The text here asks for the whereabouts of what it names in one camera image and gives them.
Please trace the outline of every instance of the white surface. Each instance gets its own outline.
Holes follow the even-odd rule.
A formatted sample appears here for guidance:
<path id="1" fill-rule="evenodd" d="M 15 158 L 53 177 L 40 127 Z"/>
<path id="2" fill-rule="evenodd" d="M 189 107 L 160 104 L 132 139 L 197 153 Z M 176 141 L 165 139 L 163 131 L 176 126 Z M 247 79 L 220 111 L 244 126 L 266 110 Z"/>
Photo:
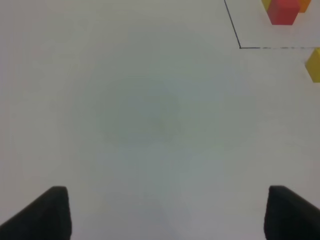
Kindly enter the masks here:
<path id="1" fill-rule="evenodd" d="M 320 46 L 320 1 L 312 0 L 292 26 L 272 25 L 261 0 L 226 0 L 242 47 Z"/>
<path id="2" fill-rule="evenodd" d="M 54 185 L 74 240 L 263 240 L 274 184 L 320 207 L 311 51 L 238 49 L 223 1 L 2 1 L 0 24 L 1 222 Z"/>

